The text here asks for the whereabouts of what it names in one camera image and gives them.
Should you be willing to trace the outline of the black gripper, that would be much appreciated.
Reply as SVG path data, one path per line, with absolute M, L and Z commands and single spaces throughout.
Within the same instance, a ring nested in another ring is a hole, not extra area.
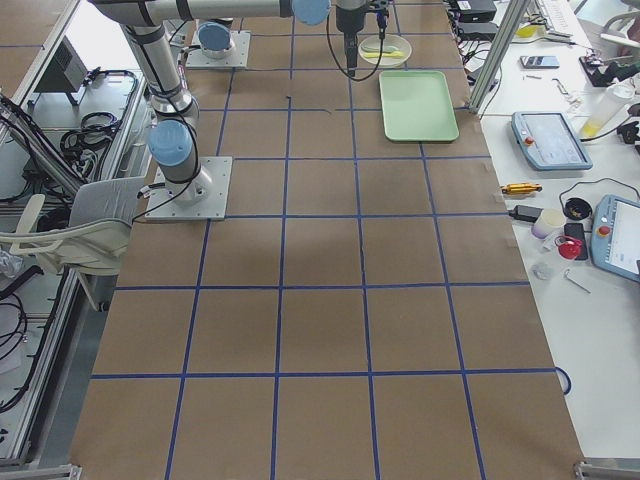
M 358 67 L 358 38 L 365 24 L 367 0 L 336 0 L 336 27 L 344 34 L 344 52 L 348 77 L 354 77 Z

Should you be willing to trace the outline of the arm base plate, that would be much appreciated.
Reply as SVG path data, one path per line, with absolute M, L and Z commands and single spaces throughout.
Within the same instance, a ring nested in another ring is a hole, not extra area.
M 229 156 L 201 157 L 200 172 L 189 184 L 167 182 L 157 167 L 144 217 L 158 221 L 224 220 L 226 217 L 233 159 Z
M 187 54 L 185 66 L 188 69 L 244 69 L 247 67 L 251 32 L 230 31 L 211 36 L 204 30 L 193 38 L 193 49 Z

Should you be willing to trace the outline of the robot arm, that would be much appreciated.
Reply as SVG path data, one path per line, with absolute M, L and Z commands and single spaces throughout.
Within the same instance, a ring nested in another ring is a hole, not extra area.
M 220 60 L 231 54 L 234 41 L 231 34 L 233 18 L 218 18 L 200 22 L 197 36 L 204 54 Z
M 355 91 L 345 64 L 366 1 L 99 1 L 149 88 L 145 215 L 311 211 L 357 189 Z

